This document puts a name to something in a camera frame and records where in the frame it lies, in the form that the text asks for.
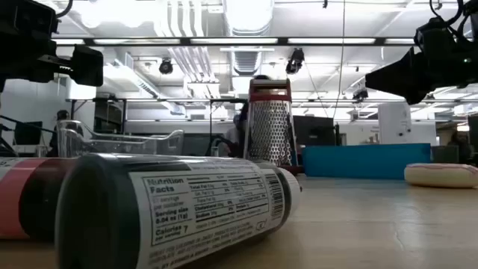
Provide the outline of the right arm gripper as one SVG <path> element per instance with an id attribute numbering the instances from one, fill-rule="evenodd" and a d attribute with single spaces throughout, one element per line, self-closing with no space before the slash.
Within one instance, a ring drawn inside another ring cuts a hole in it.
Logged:
<path id="1" fill-rule="evenodd" d="M 409 105 L 421 102 L 426 92 L 444 87 L 447 82 L 445 52 L 448 31 L 440 17 L 431 18 L 416 29 L 415 44 L 398 61 L 368 73 L 365 87 L 403 97 Z"/>

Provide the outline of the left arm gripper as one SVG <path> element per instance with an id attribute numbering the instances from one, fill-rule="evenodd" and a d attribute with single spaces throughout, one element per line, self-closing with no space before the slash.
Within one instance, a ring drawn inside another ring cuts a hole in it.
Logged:
<path id="1" fill-rule="evenodd" d="M 69 75 L 76 84 L 91 87 L 103 85 L 104 58 L 100 51 L 91 49 L 85 45 L 75 45 L 69 60 L 59 58 L 53 49 L 56 43 L 52 41 L 52 34 L 58 32 L 60 18 L 66 16 L 72 9 L 73 0 L 68 0 L 67 6 L 60 12 L 47 5 L 26 0 L 30 8 L 29 22 L 31 23 L 28 33 L 37 41 L 39 52 L 31 64 L 27 74 L 27 80 L 46 83 L 53 79 L 55 73 Z"/>

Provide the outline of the pink frosted donut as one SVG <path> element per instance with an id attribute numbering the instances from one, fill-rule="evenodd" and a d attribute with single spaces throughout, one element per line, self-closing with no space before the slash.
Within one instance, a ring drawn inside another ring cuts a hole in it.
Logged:
<path id="1" fill-rule="evenodd" d="M 476 188 L 478 168 L 468 164 L 409 164 L 404 178 L 410 185 L 434 188 Z"/>

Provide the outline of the pink icing bottle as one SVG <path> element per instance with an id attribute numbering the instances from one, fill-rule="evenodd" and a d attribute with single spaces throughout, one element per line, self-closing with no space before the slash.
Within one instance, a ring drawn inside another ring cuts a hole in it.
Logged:
<path id="1" fill-rule="evenodd" d="M 53 242 L 62 181 L 74 158 L 0 157 L 0 240 Z"/>

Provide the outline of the black icing bottle white cap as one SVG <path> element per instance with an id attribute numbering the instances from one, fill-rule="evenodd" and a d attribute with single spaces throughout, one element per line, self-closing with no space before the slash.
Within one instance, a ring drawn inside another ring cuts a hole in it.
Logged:
<path id="1" fill-rule="evenodd" d="M 177 269 L 280 229 L 301 191 L 267 161 L 84 155 L 58 197 L 58 268 Z"/>

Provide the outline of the person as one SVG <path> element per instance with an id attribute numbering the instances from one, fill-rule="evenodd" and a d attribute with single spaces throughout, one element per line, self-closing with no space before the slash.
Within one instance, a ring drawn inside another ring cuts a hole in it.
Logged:
<path id="1" fill-rule="evenodd" d="M 231 144 L 226 144 L 228 157 L 242 158 L 246 140 L 246 127 L 249 112 L 249 102 L 245 102 L 239 114 L 235 115 L 233 123 L 234 128 L 229 129 L 225 134 L 225 139 Z"/>
<path id="2" fill-rule="evenodd" d="M 61 120 L 69 119 L 69 112 L 67 110 L 59 110 L 56 114 L 57 122 Z M 46 156 L 49 158 L 58 157 L 58 131 L 57 126 L 54 127 L 54 132 L 52 134 L 51 140 L 49 141 L 50 150 L 47 152 Z"/>

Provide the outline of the clear plastic container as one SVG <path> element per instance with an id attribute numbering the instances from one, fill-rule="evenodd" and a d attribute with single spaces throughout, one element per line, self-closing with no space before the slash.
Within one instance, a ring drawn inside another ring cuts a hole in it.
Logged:
<path id="1" fill-rule="evenodd" d="M 58 155 L 75 158 L 87 153 L 119 153 L 138 155 L 180 155 L 184 131 L 166 135 L 133 136 L 93 132 L 77 120 L 57 123 Z"/>

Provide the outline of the teal plastic bin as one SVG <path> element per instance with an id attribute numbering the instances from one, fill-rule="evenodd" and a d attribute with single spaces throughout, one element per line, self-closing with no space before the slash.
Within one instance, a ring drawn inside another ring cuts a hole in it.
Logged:
<path id="1" fill-rule="evenodd" d="M 302 151 L 309 177 L 404 180 L 407 165 L 430 161 L 428 143 L 307 146 Z"/>

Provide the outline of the black background monitor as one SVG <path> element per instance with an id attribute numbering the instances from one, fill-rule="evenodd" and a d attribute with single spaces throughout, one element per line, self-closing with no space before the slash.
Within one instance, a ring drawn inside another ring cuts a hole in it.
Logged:
<path id="1" fill-rule="evenodd" d="M 14 145 L 38 145 L 42 137 L 41 121 L 17 123 L 14 129 Z"/>

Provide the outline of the black background screen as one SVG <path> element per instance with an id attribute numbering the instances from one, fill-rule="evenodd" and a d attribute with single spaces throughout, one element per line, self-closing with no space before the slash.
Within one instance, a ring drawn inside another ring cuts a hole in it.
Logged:
<path id="1" fill-rule="evenodd" d="M 294 116 L 294 131 L 299 145 L 336 146 L 335 130 L 332 118 Z"/>

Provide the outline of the red steel box grater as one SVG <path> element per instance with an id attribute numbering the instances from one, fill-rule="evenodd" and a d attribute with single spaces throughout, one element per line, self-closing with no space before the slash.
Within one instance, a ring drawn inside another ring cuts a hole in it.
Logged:
<path id="1" fill-rule="evenodd" d="M 243 157 L 269 161 L 296 175 L 302 172 L 297 157 L 292 114 L 291 82 L 258 75 L 249 83 L 245 112 Z"/>

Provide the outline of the ceiling air duct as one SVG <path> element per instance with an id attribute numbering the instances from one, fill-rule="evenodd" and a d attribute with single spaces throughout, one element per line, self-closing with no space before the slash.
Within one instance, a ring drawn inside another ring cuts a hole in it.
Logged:
<path id="1" fill-rule="evenodd" d="M 222 0 L 227 35 L 262 37 L 270 33 L 275 0 Z M 233 69 L 238 75 L 257 73 L 264 49 L 241 46 L 232 49 Z"/>

